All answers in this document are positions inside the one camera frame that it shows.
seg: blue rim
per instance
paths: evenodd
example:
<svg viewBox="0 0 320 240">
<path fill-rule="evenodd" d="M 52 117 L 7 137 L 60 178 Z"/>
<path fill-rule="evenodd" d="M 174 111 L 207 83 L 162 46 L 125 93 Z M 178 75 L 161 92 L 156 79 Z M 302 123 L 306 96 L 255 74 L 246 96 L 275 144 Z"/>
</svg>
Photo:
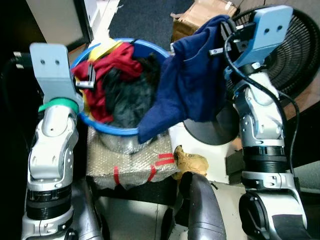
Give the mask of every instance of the blue rim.
<svg viewBox="0 0 320 240">
<path fill-rule="evenodd" d="M 122 41 L 122 42 L 132 42 L 134 38 L 115 38 L 114 40 L 116 41 Z M 144 45 L 146 47 L 152 48 L 161 55 L 163 55 L 165 58 L 168 58 L 170 55 L 167 51 L 165 51 L 163 48 L 159 47 L 158 45 L 155 45 L 151 42 L 145 41 L 145 40 L 137 40 L 135 41 L 137 44 Z M 89 53 L 91 52 L 92 49 L 95 47 L 99 46 L 100 43 L 89 47 L 88 49 L 84 50 L 72 63 L 70 69 L 73 69 L 75 66 L 77 66 L 79 63 L 82 61 L 86 60 L 89 56 Z M 78 116 L 81 118 L 81 120 L 87 124 L 88 126 L 93 127 L 95 130 L 104 133 L 104 134 L 111 134 L 111 135 L 116 135 L 116 136 L 123 136 L 123 137 L 130 137 L 130 136 L 136 136 L 138 134 L 138 128 L 119 128 L 119 127 L 114 127 L 114 126 L 109 126 L 105 125 L 103 123 L 93 121 L 91 120 L 84 112 L 80 112 Z"/>
</svg>

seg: tan glove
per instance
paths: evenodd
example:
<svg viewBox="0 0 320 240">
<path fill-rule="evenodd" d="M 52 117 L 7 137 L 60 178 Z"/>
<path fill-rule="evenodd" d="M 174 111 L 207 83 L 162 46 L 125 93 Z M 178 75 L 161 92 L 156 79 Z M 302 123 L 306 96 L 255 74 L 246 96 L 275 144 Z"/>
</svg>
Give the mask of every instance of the tan glove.
<svg viewBox="0 0 320 240">
<path fill-rule="evenodd" d="M 172 175 L 175 180 L 180 180 L 185 172 L 194 172 L 206 176 L 209 164 L 207 159 L 198 154 L 190 154 L 184 152 L 182 146 L 179 145 L 174 150 L 174 158 L 180 172 Z"/>
</svg>

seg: yellow cloth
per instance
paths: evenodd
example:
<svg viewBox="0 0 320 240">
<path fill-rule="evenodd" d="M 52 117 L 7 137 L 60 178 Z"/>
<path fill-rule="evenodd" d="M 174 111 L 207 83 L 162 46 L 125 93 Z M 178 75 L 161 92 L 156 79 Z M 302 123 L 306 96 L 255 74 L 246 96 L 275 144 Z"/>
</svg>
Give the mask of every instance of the yellow cloth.
<svg viewBox="0 0 320 240">
<path fill-rule="evenodd" d="M 115 41 L 110 37 L 107 38 L 106 41 L 103 41 L 103 43 L 91 50 L 88 61 L 94 62 L 95 60 L 104 57 L 105 55 L 111 53 L 113 50 L 119 47 L 121 44 L 121 41 Z"/>
<path fill-rule="evenodd" d="M 207 159 L 198 154 L 184 152 L 179 145 L 174 150 L 174 158 L 177 158 L 177 167 L 180 172 L 172 175 L 175 180 L 180 180 L 185 172 L 194 172 L 206 176 L 209 164 Z"/>
</svg>

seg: fan grille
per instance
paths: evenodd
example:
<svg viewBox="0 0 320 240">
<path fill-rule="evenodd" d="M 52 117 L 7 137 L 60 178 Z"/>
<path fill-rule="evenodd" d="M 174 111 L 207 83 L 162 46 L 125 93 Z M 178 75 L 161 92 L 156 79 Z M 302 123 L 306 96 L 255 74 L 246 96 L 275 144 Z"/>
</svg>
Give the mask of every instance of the fan grille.
<svg viewBox="0 0 320 240">
<path fill-rule="evenodd" d="M 248 23 L 255 10 L 250 9 L 233 18 L 237 26 Z M 283 43 L 265 60 L 274 87 L 295 98 L 313 80 L 320 66 L 320 31 L 305 13 L 294 9 Z M 234 84 L 227 82 L 228 98 L 233 96 Z"/>
</svg>

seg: red cloth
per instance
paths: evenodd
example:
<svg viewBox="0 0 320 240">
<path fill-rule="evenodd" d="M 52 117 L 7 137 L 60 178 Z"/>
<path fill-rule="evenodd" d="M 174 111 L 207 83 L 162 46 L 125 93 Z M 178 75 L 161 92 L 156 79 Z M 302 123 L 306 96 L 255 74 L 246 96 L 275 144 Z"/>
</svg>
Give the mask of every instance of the red cloth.
<svg viewBox="0 0 320 240">
<path fill-rule="evenodd" d="M 112 68 L 121 70 L 120 79 L 126 82 L 132 81 L 141 75 L 143 68 L 138 61 L 132 60 L 133 53 L 134 46 L 124 42 L 106 57 L 92 63 L 96 79 L 95 91 L 84 89 L 83 92 L 95 120 L 101 123 L 109 123 L 114 120 L 111 113 L 106 111 L 106 96 L 102 80 L 107 72 Z M 80 81 L 87 81 L 89 64 L 90 62 L 83 61 L 71 71 Z"/>
</svg>

